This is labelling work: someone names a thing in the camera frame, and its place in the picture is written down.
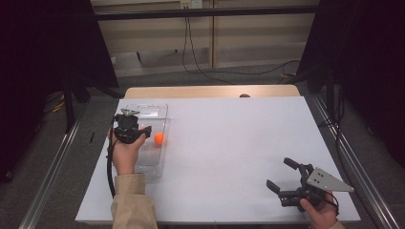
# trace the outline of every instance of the white table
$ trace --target white table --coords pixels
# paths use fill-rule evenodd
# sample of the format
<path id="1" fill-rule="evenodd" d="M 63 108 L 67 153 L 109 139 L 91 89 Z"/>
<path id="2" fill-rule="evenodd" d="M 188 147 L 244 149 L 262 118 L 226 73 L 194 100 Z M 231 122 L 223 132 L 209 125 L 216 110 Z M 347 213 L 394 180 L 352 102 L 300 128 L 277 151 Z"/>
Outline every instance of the white table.
<path id="1" fill-rule="evenodd" d="M 169 107 L 163 175 L 146 188 L 160 223 L 307 222 L 297 208 L 281 206 L 266 180 L 282 190 L 300 186 L 284 157 L 341 177 L 304 97 L 123 99 L 118 110 L 134 103 Z M 106 147 L 107 141 L 77 221 L 112 223 Z M 338 218 L 360 220 L 350 196 L 335 195 Z"/>

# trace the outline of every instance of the orange ball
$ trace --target orange ball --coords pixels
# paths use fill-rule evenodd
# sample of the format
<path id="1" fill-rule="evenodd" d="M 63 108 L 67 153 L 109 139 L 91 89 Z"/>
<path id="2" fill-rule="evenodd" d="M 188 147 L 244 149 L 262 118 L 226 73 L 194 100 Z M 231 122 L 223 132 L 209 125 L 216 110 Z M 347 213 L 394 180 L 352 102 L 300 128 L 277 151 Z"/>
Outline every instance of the orange ball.
<path id="1" fill-rule="evenodd" d="M 155 143 L 158 145 L 161 145 L 161 143 L 163 143 L 163 133 L 162 132 L 155 134 Z"/>

